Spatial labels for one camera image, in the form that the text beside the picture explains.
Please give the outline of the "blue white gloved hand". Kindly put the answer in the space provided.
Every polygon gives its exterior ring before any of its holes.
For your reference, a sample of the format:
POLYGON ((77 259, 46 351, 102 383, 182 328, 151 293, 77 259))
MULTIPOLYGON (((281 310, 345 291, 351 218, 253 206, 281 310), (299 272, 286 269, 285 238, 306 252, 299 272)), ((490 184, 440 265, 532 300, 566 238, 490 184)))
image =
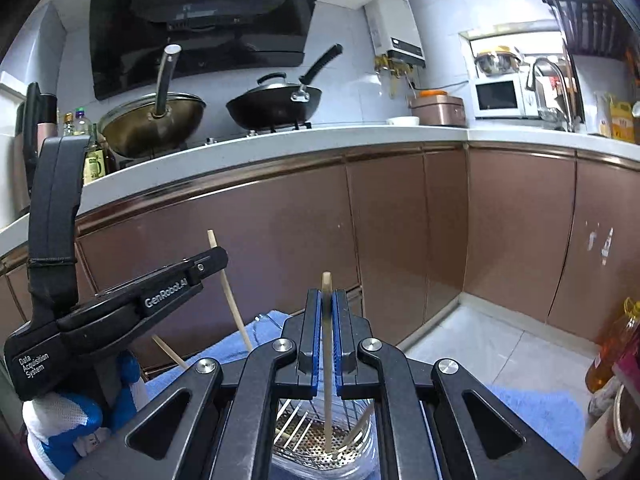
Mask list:
POLYGON ((79 393, 49 392, 23 403, 32 459, 49 479, 62 479, 82 458, 126 425, 149 402, 141 368, 126 350, 116 359, 119 390, 109 410, 79 393))

